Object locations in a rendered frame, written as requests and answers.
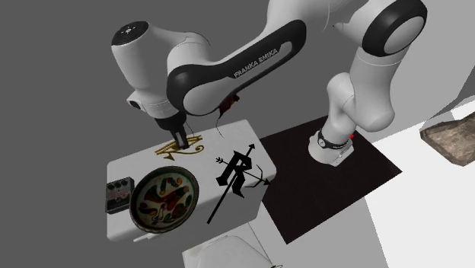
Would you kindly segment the gold eye symbol ornament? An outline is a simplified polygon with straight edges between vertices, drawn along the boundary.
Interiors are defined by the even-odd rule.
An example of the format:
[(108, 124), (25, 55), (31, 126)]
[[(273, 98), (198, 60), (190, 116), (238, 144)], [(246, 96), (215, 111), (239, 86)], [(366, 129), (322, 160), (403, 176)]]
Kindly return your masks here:
[(199, 145), (199, 142), (203, 140), (201, 135), (192, 136), (187, 138), (189, 147), (180, 148), (175, 141), (167, 143), (162, 148), (155, 150), (156, 155), (162, 155), (164, 159), (174, 161), (175, 155), (195, 155), (204, 150), (204, 145)]

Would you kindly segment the white toilet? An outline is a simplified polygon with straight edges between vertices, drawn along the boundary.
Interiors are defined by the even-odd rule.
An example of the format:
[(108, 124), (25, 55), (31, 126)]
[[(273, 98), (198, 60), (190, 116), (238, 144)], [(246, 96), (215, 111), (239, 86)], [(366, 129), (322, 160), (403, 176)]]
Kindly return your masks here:
[(107, 237), (111, 241), (141, 241), (154, 239), (158, 246), (158, 259), (165, 260), (175, 253), (182, 253), (184, 268), (272, 268), (250, 222), (257, 217), (261, 200), (268, 186), (255, 188), (257, 180), (245, 175), (241, 189), (244, 198), (229, 190), (212, 222), (207, 220), (223, 194), (226, 186), (220, 187), (216, 177), (222, 174), (226, 164), (215, 162), (217, 157), (229, 161), (234, 151), (245, 154), (248, 145), (255, 144), (251, 152), (253, 167), (251, 174), (271, 180), (276, 175), (276, 167), (268, 156), (256, 133), (246, 120), (220, 126), (223, 138), (216, 129), (208, 129), (192, 136), (203, 137), (199, 145), (204, 150), (195, 155), (175, 155), (174, 161), (156, 155), (155, 150), (169, 142), (147, 148), (124, 158), (111, 161), (107, 166), (107, 182), (131, 177), (135, 187), (151, 171), (178, 166), (192, 173), (199, 184), (199, 199), (193, 214), (178, 228), (163, 234), (152, 234), (138, 229), (130, 218), (129, 209), (107, 217)]

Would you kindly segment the dark red wiry ornament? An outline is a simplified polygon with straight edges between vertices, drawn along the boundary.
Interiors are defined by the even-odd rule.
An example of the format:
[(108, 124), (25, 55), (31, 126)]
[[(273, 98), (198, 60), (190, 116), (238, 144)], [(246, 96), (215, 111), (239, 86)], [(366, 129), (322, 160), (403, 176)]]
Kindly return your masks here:
[(219, 115), (217, 120), (215, 121), (215, 129), (218, 132), (218, 134), (223, 138), (224, 136), (222, 135), (221, 131), (219, 130), (218, 123), (219, 120), (223, 117), (223, 115), (231, 109), (231, 107), (237, 103), (241, 98), (237, 96), (236, 94), (233, 94), (229, 97), (227, 97), (218, 107), (219, 109)]

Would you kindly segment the painted dark-rimmed bowl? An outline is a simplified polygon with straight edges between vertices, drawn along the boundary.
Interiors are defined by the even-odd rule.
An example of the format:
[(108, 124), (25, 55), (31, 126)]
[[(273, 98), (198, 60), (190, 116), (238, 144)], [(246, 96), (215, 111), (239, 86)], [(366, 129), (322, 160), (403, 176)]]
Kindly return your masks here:
[(187, 169), (159, 167), (145, 175), (132, 192), (129, 214), (135, 226), (163, 234), (181, 226), (196, 208), (199, 184)]

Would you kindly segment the black letter and arrow ornament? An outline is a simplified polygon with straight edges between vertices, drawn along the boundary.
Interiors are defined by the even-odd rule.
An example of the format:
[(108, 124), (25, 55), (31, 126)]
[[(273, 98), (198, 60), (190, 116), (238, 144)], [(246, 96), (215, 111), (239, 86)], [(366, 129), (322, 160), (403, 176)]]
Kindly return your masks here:
[(244, 198), (241, 189), (246, 181), (245, 175), (249, 175), (257, 180), (254, 185), (247, 186), (247, 188), (255, 188), (259, 185), (269, 186), (271, 184), (269, 179), (263, 178), (263, 170), (262, 168), (257, 165), (258, 169), (260, 170), (260, 176), (256, 176), (250, 173), (250, 170), (253, 167), (252, 158), (250, 157), (251, 152), (256, 148), (255, 144), (248, 145), (249, 149), (245, 154), (241, 154), (240, 152), (234, 151), (232, 158), (229, 161), (225, 161), (224, 158), (217, 157), (215, 162), (218, 164), (226, 164), (226, 168), (222, 171), (222, 174), (219, 177), (216, 177), (216, 182), (220, 187), (226, 186), (223, 194), (221, 195), (220, 199), (218, 200), (215, 208), (212, 210), (211, 215), (207, 220), (207, 224), (210, 224), (217, 213), (220, 205), (224, 201), (226, 195), (228, 194), (229, 190), (232, 190), (232, 193)]

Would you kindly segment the grey box with black knobs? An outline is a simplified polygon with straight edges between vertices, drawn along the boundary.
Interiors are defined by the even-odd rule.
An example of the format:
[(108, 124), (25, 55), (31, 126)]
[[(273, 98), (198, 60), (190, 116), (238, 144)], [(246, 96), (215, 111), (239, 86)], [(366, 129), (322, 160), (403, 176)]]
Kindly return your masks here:
[(129, 209), (135, 181), (131, 177), (109, 182), (106, 185), (105, 213), (115, 214)]

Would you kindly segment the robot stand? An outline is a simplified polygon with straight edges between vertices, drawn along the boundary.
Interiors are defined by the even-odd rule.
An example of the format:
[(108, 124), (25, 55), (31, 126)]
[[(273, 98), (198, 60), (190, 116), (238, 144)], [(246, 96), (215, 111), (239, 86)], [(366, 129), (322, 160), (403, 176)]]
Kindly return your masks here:
[(333, 167), (308, 153), (309, 138), (326, 121), (316, 120), (262, 138), (276, 176), (263, 197), (286, 244), (364, 198), (402, 173), (364, 136), (354, 132), (354, 152)]

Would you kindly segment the brown stone-textured slab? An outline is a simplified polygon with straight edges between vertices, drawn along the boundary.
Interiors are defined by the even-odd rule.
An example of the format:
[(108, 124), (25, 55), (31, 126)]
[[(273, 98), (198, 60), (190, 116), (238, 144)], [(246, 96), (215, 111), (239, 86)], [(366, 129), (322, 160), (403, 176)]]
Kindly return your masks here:
[(437, 123), (419, 135), (452, 164), (464, 167), (475, 161), (475, 112), (461, 120)]

